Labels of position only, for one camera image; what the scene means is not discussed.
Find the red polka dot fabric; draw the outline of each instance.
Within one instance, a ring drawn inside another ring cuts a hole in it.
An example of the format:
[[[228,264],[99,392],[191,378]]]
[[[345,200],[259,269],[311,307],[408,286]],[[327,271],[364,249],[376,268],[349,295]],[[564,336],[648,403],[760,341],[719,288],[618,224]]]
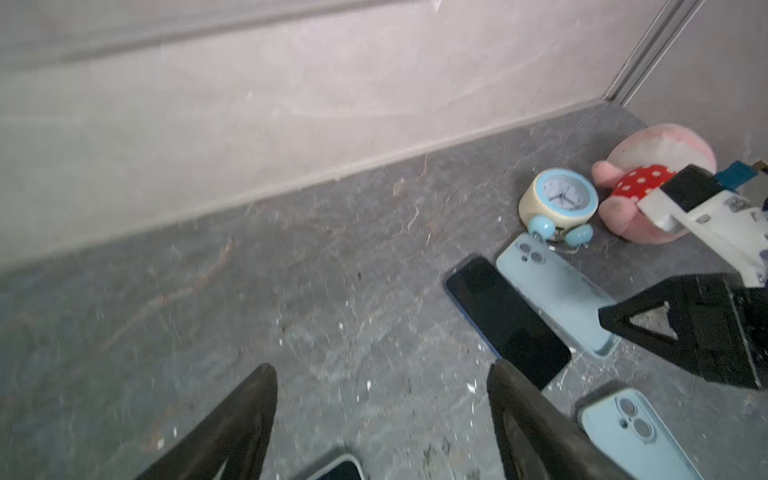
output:
[[[611,196],[626,197],[637,203],[675,174],[676,171],[658,164],[635,168],[618,181]]]

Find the black smartphone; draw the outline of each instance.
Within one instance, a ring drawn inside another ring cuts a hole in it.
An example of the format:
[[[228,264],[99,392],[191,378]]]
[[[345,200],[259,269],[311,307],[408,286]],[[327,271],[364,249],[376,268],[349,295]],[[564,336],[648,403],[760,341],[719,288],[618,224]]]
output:
[[[492,352],[542,390],[571,361],[571,350],[485,258],[454,269],[445,289]]]
[[[354,455],[345,453],[326,463],[307,480],[362,480],[360,462]]]

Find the blue connector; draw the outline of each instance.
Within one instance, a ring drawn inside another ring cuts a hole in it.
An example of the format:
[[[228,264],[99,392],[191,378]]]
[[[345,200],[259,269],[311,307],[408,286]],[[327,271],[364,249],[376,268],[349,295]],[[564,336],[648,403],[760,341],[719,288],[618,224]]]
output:
[[[735,161],[728,168],[715,174],[715,180],[724,188],[736,191],[746,182],[757,176],[757,172],[747,164]]]

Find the plush toy arm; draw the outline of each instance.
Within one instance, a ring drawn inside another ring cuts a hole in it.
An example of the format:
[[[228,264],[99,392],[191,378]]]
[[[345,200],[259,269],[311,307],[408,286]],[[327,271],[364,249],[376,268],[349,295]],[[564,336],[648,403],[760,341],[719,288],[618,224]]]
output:
[[[600,218],[610,231],[635,243],[666,243],[682,237],[688,230],[667,233],[656,227],[637,205],[626,197],[609,197],[598,208]]]
[[[598,187],[614,188],[619,179],[626,173],[605,160],[595,162],[592,165],[592,180]]]

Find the clock face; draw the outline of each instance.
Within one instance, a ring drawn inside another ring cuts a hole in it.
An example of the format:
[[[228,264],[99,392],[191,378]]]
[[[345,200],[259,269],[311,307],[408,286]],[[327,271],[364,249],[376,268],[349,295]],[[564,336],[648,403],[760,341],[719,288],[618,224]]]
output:
[[[589,190],[573,177],[551,175],[541,183],[541,189],[553,207],[572,212],[589,205]]]

